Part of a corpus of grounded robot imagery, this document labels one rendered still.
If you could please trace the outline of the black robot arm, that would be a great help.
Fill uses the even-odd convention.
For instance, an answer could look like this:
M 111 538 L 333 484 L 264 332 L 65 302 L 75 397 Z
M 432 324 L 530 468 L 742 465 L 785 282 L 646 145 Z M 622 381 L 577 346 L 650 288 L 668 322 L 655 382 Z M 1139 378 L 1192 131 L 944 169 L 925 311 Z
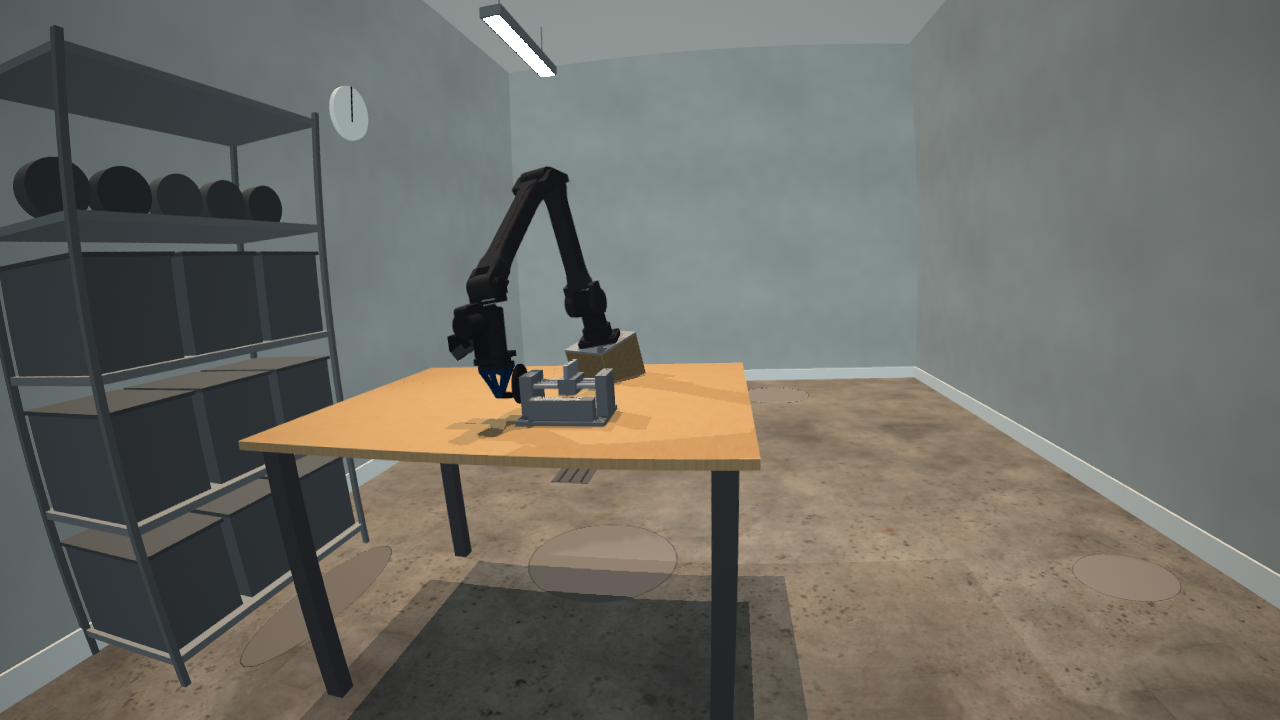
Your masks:
M 468 277 L 466 290 L 470 304 L 454 307 L 452 322 L 454 334 L 447 337 L 449 352 L 457 361 L 472 351 L 475 357 L 490 357 L 486 332 L 492 332 L 493 337 L 497 331 L 506 331 L 503 307 L 498 307 L 497 304 L 507 301 L 511 265 L 543 199 L 549 211 L 567 278 L 567 284 L 563 288 L 564 310 L 568 316 L 582 316 L 585 325 L 579 348 L 612 345 L 620 338 L 620 328 L 612 329 L 611 322 L 605 320 L 605 293 L 600 288 L 599 281 L 593 281 L 589 275 L 582 259 L 567 199 L 568 176 L 550 168 L 529 170 L 518 177 L 512 188 L 515 200 L 490 247 Z

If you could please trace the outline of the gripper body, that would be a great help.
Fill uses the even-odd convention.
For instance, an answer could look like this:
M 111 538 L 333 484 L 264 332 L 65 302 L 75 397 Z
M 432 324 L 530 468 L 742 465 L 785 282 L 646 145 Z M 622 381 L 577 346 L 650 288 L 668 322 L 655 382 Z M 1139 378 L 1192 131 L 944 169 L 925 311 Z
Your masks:
M 495 332 L 494 334 L 495 336 L 492 337 L 492 333 L 486 333 L 490 357 L 474 359 L 474 366 L 477 366 L 477 370 L 484 370 L 484 369 L 503 370 L 507 366 L 515 364 L 515 360 L 511 360 L 511 357 L 516 356 L 516 350 L 507 350 L 506 331 Z

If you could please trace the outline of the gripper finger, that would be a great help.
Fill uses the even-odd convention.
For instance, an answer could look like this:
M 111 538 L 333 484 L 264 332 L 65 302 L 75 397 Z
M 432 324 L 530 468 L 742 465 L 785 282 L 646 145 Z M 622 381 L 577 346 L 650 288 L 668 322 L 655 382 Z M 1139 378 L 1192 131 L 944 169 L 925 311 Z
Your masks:
M 495 369 L 477 370 L 479 374 L 483 377 L 483 379 L 486 382 L 486 386 L 489 386 L 489 388 L 492 389 L 492 393 L 495 396 L 495 398 L 502 398 L 502 395 L 503 395 L 503 391 L 504 391 L 504 387 L 506 387 L 506 378 L 507 378 L 507 374 L 508 374 L 508 369 L 509 368 L 507 366 L 503 370 L 495 370 Z M 489 374 L 500 375 L 500 384 L 499 384 L 498 392 L 497 392 L 495 387 L 493 386 Z
M 511 378 L 511 375 L 512 375 L 512 372 L 513 372 L 513 369 L 515 369 L 515 364 L 509 365 L 508 368 L 509 368 L 509 369 L 508 369 L 508 374 L 507 374 L 507 378 L 506 378 L 506 388 L 504 388 L 504 392 L 506 392 L 506 389 L 507 389 L 507 386 L 508 386 L 508 383 L 509 383 L 509 378 Z M 497 392 L 498 392 L 498 389 L 499 389 L 499 384 L 498 384 L 498 380 L 497 380 L 497 375 L 489 375 L 489 377 L 490 377 L 490 379 L 492 379 L 492 383 L 493 383 L 493 386 L 494 386 L 494 387 L 497 388 Z

